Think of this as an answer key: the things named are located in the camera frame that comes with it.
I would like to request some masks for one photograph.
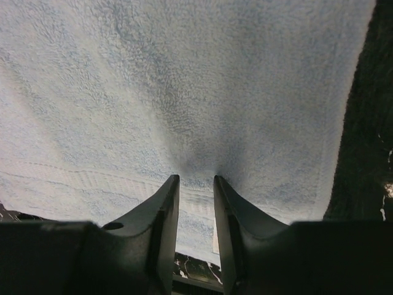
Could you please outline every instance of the light blue towel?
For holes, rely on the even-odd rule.
[[[0,3],[6,208],[102,225],[178,173],[177,250],[216,264],[216,174],[323,217],[374,0]]]

